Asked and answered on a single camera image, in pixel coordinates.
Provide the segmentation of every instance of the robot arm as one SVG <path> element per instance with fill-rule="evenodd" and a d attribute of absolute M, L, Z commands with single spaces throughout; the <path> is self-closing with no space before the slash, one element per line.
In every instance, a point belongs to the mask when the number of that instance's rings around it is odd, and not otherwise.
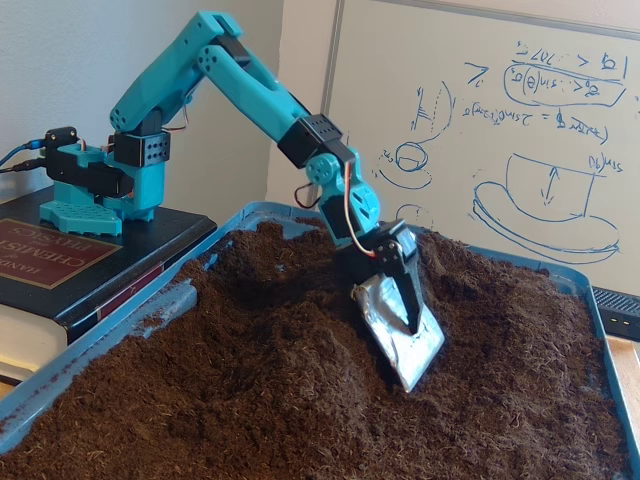
<path fill-rule="evenodd" d="M 65 231 L 117 235 L 124 219 L 150 221 L 163 200 L 170 156 L 165 125 L 208 78 L 321 188 L 318 208 L 340 264 L 358 285 L 365 321 L 410 391 L 444 340 L 424 305 L 415 236 L 403 220 L 379 222 L 380 203 L 363 179 L 357 150 L 342 143 L 330 119 L 311 114 L 291 95 L 241 36 L 229 15 L 198 13 L 113 108 L 109 145 L 78 145 L 73 127 L 50 130 L 37 142 L 45 157 L 10 170 L 46 166 L 55 200 L 41 205 L 41 218 L 59 228 L 69 205 L 89 211 L 73 217 L 75 229 Z M 109 218 L 97 225 L 96 217 Z"/>
<path fill-rule="evenodd" d="M 139 136 L 154 116 L 155 130 L 158 122 L 167 124 L 208 78 L 321 187 L 319 210 L 354 280 L 361 284 L 377 274 L 392 277 L 408 326 L 416 333 L 423 299 L 415 237 L 403 221 L 380 226 L 380 204 L 363 180 L 358 152 L 342 143 L 331 120 L 312 115 L 278 82 L 240 43 L 242 34 L 234 19 L 222 13 L 200 12 L 189 22 L 113 108 L 116 161 L 119 136 Z"/>

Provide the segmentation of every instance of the whiteboard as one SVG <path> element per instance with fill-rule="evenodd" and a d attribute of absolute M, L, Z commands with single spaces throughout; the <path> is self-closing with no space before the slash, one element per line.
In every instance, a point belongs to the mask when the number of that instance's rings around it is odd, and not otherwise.
<path fill-rule="evenodd" d="M 328 114 L 382 219 L 640 294 L 637 37 L 411 3 L 338 18 Z"/>

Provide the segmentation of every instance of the wire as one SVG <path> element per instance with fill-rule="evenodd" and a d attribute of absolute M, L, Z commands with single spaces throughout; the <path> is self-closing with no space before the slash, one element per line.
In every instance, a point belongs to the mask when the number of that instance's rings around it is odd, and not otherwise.
<path fill-rule="evenodd" d="M 23 150 L 37 150 L 39 148 L 42 148 L 44 144 L 45 144 L 45 140 L 36 139 L 36 140 L 30 140 L 27 143 L 17 146 L 13 150 L 11 150 L 9 153 L 7 153 L 7 155 L 2 160 L 0 160 L 0 167 L 5 163 L 7 163 L 9 160 L 11 160 L 11 158 L 17 153 L 22 152 Z"/>
<path fill-rule="evenodd" d="M 349 217 L 349 200 L 351 197 L 351 162 L 344 164 L 344 216 L 347 220 L 347 226 L 349 227 L 349 233 L 351 234 L 351 240 L 353 244 L 362 253 L 371 258 L 376 258 L 376 254 L 373 250 L 367 250 L 358 241 L 355 232 L 353 231 L 353 225 L 351 225 L 351 218 Z"/>
<path fill-rule="evenodd" d="M 312 186 L 312 185 L 313 185 L 313 183 L 307 183 L 306 185 L 303 185 L 303 186 L 301 186 L 301 187 L 296 188 L 296 191 L 295 191 L 295 192 L 293 192 L 293 198 L 295 199 L 296 203 L 298 204 L 298 206 L 299 206 L 300 208 L 304 208 L 304 209 L 306 209 L 306 210 L 311 210 L 311 209 L 312 209 L 313 207 L 315 207 L 315 206 L 318 204 L 318 202 L 320 201 L 320 198 L 321 198 L 321 197 L 318 197 L 318 198 L 316 198 L 315 202 L 313 202 L 311 205 L 305 205 L 305 204 L 303 204 L 303 203 L 300 201 L 300 199 L 298 199 L 298 192 L 299 192 L 300 190 L 302 190 L 302 189 L 309 188 L 309 187 L 310 187 L 310 186 Z"/>
<path fill-rule="evenodd" d="M 189 115 L 187 115 L 187 106 L 182 106 L 182 115 L 184 116 L 184 125 L 182 127 L 165 127 L 166 132 L 183 132 L 189 126 Z"/>
<path fill-rule="evenodd" d="M 19 147 L 16 147 L 13 150 L 11 150 L 9 153 L 7 153 L 7 155 L 2 160 L 0 160 L 0 167 L 5 163 L 7 163 L 9 160 L 11 160 L 11 157 L 13 157 L 15 154 L 26 149 L 27 149 L 26 145 L 20 145 Z"/>
<path fill-rule="evenodd" d="M 22 163 L 18 163 L 9 168 L 0 168 L 0 173 L 9 173 L 9 172 L 26 172 L 27 170 L 35 170 L 36 168 L 44 167 L 46 159 L 45 158 L 34 158 L 32 160 L 25 160 Z"/>

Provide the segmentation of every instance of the table surface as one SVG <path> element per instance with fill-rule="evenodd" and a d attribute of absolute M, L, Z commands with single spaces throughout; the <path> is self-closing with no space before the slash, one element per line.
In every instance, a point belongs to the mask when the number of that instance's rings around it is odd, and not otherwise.
<path fill-rule="evenodd" d="M 636 349 L 640 350 L 640 344 L 612 337 L 607 340 L 620 377 L 636 443 L 640 444 L 640 361 L 636 351 Z M 11 386 L 0 383 L 0 399 L 8 395 L 11 390 L 13 390 Z"/>

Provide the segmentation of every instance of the plastic tray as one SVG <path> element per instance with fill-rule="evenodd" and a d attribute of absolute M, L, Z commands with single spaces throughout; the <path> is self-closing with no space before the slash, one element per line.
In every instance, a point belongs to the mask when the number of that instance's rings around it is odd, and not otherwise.
<path fill-rule="evenodd" d="M 189 280 L 165 288 L 185 262 L 204 254 L 230 231 L 255 230 L 257 225 L 263 221 L 275 221 L 282 224 L 286 238 L 296 237 L 315 228 L 295 221 L 296 218 L 301 217 L 320 218 L 318 213 L 276 203 L 260 202 L 248 205 L 224 226 L 188 252 L 170 269 L 147 285 L 129 302 L 70 345 L 59 357 L 20 384 L 0 402 L 0 424 L 2 424 L 0 454 L 11 450 L 22 441 L 34 420 L 52 405 L 54 400 L 71 385 L 73 377 L 81 373 L 93 359 L 104 355 L 128 335 L 148 337 L 153 330 L 163 328 L 171 320 L 195 306 L 197 292 Z M 469 249 L 489 258 L 511 262 L 517 266 L 529 267 L 533 270 L 547 269 L 551 279 L 562 292 L 577 295 L 585 300 L 598 337 L 605 337 L 591 284 L 588 278 L 580 272 L 492 250 L 476 247 L 469 247 Z M 217 256 L 212 255 L 208 266 L 212 266 L 216 259 Z M 144 319 L 149 316 L 161 318 L 162 322 L 159 324 L 154 322 L 154 326 L 145 327 Z M 640 478 L 640 453 L 622 396 L 619 377 L 606 342 L 604 354 L 611 392 L 627 436 L 633 478 Z"/>

